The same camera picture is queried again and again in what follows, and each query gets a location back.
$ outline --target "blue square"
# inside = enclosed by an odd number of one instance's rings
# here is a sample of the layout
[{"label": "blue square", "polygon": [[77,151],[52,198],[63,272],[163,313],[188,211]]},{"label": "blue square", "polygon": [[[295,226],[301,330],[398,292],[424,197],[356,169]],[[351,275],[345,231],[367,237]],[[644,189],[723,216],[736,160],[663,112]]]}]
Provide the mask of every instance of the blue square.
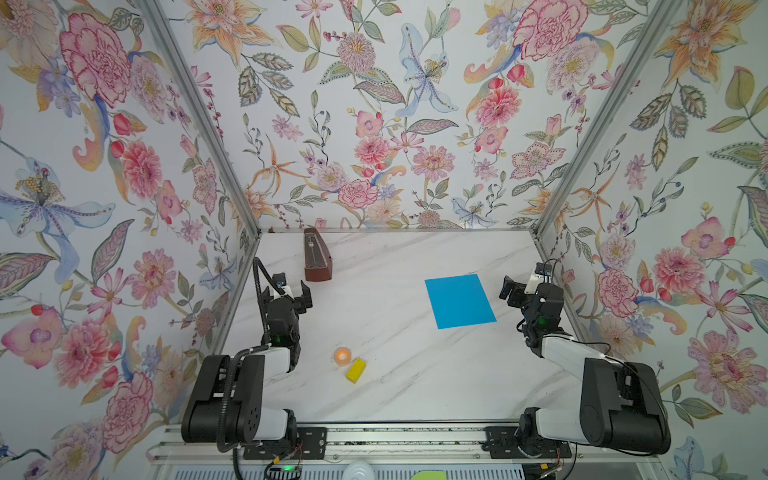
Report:
[{"label": "blue square", "polygon": [[438,329],[496,322],[477,275],[449,276],[425,283]]}]

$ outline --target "brown wooden metronome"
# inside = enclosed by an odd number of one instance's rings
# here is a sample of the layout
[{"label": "brown wooden metronome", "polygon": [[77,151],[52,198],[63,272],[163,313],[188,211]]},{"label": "brown wooden metronome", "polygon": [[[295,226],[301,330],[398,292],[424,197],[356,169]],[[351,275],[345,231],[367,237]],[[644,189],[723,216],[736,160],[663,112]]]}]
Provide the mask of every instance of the brown wooden metronome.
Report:
[{"label": "brown wooden metronome", "polygon": [[304,230],[304,276],[307,282],[331,280],[333,259],[316,228]]}]

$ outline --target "white marble tabletop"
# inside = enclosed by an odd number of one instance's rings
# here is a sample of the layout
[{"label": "white marble tabletop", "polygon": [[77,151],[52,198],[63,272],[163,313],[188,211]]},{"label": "white marble tabletop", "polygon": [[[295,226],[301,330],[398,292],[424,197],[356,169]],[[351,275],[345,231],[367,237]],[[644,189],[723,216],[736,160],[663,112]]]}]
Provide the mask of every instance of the white marble tabletop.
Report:
[{"label": "white marble tabletop", "polygon": [[[504,275],[525,282],[540,261],[528,232],[323,233],[333,279],[307,283],[314,307],[300,317],[296,369],[264,388],[265,405],[301,422],[511,419],[529,406],[563,406],[581,384],[525,346],[520,311],[498,298]],[[303,235],[268,233],[257,256],[298,293]],[[439,330],[424,280],[476,273],[497,322]],[[570,331],[567,320],[563,327]],[[253,278],[224,353],[262,334]],[[333,362],[345,346],[367,362],[357,384]]]}]

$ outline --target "wall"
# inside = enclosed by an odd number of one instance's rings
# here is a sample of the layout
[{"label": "wall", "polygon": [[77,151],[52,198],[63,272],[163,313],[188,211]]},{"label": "wall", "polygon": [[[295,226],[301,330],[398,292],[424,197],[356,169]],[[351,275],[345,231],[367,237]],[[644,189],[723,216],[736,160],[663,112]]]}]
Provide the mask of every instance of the wall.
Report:
[{"label": "wall", "polygon": [[0,0],[0,85],[0,477],[139,478],[253,237],[130,0]]},{"label": "wall", "polygon": [[768,4],[677,13],[560,215],[578,321],[657,370],[674,477],[768,475]]},{"label": "wall", "polygon": [[653,6],[163,4],[212,74],[253,212],[277,229],[530,227]]}]

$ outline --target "yellow eraser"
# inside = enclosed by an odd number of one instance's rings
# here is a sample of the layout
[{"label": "yellow eraser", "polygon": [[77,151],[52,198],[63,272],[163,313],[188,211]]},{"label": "yellow eraser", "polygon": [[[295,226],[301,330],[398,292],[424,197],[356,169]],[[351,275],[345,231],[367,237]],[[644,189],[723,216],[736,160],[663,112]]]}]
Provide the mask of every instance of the yellow eraser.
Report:
[{"label": "yellow eraser", "polygon": [[362,375],[362,371],[366,369],[366,363],[361,359],[355,360],[352,364],[352,368],[346,373],[346,379],[352,383],[357,383]]}]

